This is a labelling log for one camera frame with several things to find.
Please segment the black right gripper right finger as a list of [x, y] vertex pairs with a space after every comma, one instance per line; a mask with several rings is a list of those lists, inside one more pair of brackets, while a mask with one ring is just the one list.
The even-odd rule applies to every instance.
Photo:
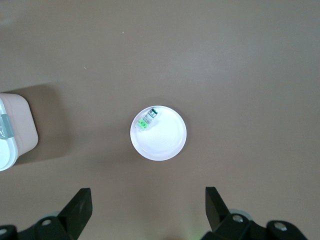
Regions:
[[271, 220], [262, 227], [241, 213], [231, 213], [213, 186], [205, 188], [205, 212], [211, 231], [203, 240], [308, 240], [290, 222]]

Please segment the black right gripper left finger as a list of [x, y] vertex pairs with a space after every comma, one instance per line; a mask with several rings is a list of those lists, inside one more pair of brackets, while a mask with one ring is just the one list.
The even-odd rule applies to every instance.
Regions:
[[0, 225], [0, 240], [78, 240], [93, 213], [90, 188], [80, 189], [57, 216], [47, 216], [18, 232]]

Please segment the pink round plate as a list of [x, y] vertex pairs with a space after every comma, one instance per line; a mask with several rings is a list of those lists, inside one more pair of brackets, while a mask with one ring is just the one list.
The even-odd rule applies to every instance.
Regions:
[[[153, 113], [145, 129], [140, 127], [143, 117]], [[149, 106], [133, 119], [130, 140], [134, 149], [152, 161], [166, 161], [178, 155], [187, 141], [187, 127], [183, 118], [172, 108], [162, 105]]]

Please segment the pink lunch box white lid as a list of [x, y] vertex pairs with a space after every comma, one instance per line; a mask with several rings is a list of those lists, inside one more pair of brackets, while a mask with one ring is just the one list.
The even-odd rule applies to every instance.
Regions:
[[0, 93], [0, 172], [33, 150], [39, 137], [27, 100], [13, 93]]

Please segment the green push button switch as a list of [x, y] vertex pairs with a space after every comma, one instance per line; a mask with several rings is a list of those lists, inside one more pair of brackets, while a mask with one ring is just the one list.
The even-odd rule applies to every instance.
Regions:
[[147, 130], [157, 115], [158, 112], [154, 108], [150, 109], [146, 114], [137, 120], [135, 127], [140, 131]]

